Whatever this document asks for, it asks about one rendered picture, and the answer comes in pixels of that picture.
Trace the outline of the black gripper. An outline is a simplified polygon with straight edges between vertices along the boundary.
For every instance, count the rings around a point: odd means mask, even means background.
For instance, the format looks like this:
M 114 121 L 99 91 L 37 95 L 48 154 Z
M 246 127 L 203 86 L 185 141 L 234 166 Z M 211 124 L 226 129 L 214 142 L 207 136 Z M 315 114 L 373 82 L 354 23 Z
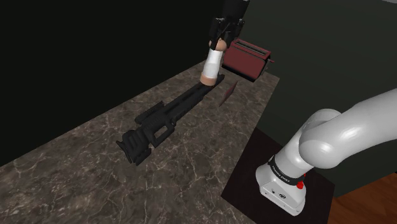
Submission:
M 245 24 L 242 19 L 247 10 L 247 0 L 224 0 L 221 14 L 214 18 L 209 29 L 209 47 L 212 50 L 226 50 L 227 44 L 221 38 L 228 25 L 225 19 L 232 21 L 228 31 L 228 46 L 237 39 Z

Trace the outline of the tan bottle with white label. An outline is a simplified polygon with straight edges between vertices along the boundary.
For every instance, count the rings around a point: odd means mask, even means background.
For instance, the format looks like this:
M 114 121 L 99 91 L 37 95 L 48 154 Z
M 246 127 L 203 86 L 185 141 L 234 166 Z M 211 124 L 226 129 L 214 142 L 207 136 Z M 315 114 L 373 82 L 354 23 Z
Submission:
M 215 49 L 209 49 L 207 59 L 204 64 L 203 71 L 200 75 L 200 82 L 207 86 L 213 86 L 216 83 L 220 62 L 223 52 L 226 50 L 227 44 L 224 40 L 219 38 Z

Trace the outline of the red toaster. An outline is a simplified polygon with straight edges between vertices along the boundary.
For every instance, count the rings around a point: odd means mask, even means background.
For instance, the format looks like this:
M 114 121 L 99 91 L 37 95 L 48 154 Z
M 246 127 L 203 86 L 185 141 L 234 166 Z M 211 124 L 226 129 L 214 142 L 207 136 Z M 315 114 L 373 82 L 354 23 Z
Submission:
M 271 51 L 242 39 L 236 39 L 226 50 L 222 68 L 251 82 L 255 82 L 274 63 Z

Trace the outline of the dark red flat card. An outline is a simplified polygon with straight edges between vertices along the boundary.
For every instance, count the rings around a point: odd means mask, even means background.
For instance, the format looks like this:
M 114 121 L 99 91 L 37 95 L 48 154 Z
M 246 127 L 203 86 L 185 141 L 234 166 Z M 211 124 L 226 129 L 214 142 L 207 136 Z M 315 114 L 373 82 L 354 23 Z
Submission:
M 234 90 L 235 90 L 237 84 L 238 84 L 238 81 L 236 81 L 236 82 L 225 92 L 225 94 L 223 95 L 222 100 L 221 100 L 220 103 L 219 103 L 219 106 L 221 106 L 222 104 L 224 104 L 224 103 L 227 101 L 227 99 L 233 94 L 233 92 L 234 92 Z

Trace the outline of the black rifle-shaped toy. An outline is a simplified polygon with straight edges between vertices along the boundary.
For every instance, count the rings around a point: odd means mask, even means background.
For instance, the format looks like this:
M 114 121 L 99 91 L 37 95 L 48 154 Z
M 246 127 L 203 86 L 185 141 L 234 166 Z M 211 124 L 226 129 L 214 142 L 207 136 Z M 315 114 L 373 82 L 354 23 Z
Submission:
M 138 128 L 126 131 L 117 145 L 131 164 L 139 165 L 151 154 L 151 150 L 162 144 L 174 131 L 177 121 L 185 116 L 225 76 L 219 74 L 213 86 L 198 82 L 168 104 L 160 101 L 150 107 L 134 121 Z

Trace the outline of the dark robot stand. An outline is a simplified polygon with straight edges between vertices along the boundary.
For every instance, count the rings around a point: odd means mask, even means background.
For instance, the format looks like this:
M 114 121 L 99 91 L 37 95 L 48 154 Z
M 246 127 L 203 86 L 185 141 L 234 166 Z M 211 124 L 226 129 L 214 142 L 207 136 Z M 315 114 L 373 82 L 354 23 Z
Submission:
M 255 128 L 221 197 L 256 224 L 327 224 L 335 185 L 313 169 L 305 177 L 306 202 L 299 215 L 288 214 L 261 195 L 255 171 L 281 148 Z

